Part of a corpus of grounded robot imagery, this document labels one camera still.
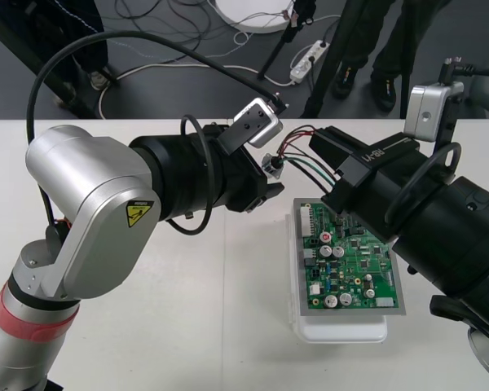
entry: green circuit board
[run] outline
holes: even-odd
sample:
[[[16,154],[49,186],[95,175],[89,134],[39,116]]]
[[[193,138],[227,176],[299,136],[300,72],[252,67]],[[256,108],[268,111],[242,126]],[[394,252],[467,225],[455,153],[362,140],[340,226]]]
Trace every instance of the green circuit board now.
[[[323,204],[301,204],[301,214],[309,309],[399,307],[390,246]]]

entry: red wire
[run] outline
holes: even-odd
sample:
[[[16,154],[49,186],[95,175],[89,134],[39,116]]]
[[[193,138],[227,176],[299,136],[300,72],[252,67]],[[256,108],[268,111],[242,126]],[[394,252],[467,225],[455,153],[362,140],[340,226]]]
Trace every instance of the red wire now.
[[[61,218],[56,220],[57,222],[66,222],[67,223],[67,228],[70,230],[73,227],[73,224],[67,219],[67,218]]]
[[[315,131],[310,130],[307,132],[303,133],[297,133],[293,136],[290,136],[286,141],[284,141],[283,147],[281,148],[279,152],[279,156],[282,156],[284,154],[284,151],[286,151],[286,148],[288,147],[289,144],[293,143],[294,141],[300,139],[303,136],[312,136]]]

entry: person's leg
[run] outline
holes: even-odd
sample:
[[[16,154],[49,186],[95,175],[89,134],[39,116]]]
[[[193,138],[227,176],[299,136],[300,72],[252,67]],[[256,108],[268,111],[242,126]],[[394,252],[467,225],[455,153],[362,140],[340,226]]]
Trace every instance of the person's leg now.
[[[384,25],[385,15],[395,0],[370,0],[348,41],[342,66],[332,85],[332,94],[338,99],[346,98],[353,88],[357,71],[368,62],[375,49]]]
[[[368,57],[377,45],[384,26],[384,18],[395,0],[370,0],[360,16],[355,31],[348,41],[348,48],[342,63],[360,69],[368,62]]]
[[[91,28],[85,26],[80,20],[67,17],[64,24],[64,32],[68,39],[73,42],[82,37],[101,33],[104,25],[98,12],[98,8],[92,0],[59,0],[62,6],[74,15],[78,16]],[[102,90],[108,85],[108,80],[100,73],[99,69],[104,69],[108,64],[107,43],[98,42],[93,45],[85,46],[74,54],[74,59],[81,69],[89,75],[90,83],[96,90]]]
[[[412,14],[411,41],[405,42],[405,18],[401,15],[391,32],[390,39],[378,54],[373,64],[372,94],[377,106],[384,111],[391,111],[396,103],[394,79],[402,72],[401,54],[403,45],[411,46],[410,64],[415,62],[418,48],[434,17],[451,0],[405,0],[412,2],[415,12]]]

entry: yellow warning label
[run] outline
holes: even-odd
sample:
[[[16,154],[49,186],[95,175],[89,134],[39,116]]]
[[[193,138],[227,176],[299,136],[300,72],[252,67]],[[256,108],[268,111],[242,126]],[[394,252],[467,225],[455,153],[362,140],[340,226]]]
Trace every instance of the yellow warning label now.
[[[127,219],[129,228],[133,227],[141,217],[147,213],[154,205],[154,201],[129,201],[127,204]]]

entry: white base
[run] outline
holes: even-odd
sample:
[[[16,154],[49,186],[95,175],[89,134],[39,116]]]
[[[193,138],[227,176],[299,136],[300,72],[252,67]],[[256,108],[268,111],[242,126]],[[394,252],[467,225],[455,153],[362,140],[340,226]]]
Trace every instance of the white base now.
[[[297,336],[308,344],[362,344],[385,340],[388,329],[383,315],[301,315],[293,215],[286,216],[286,223],[289,235],[291,286],[289,319]]]
[[[266,12],[276,14],[282,12],[287,7],[291,10],[291,2],[288,0],[211,0],[218,8],[219,16],[229,23],[235,24],[234,27],[245,33],[265,34],[274,33],[286,29],[288,21],[282,16],[260,15],[251,19],[243,19],[248,16]]]

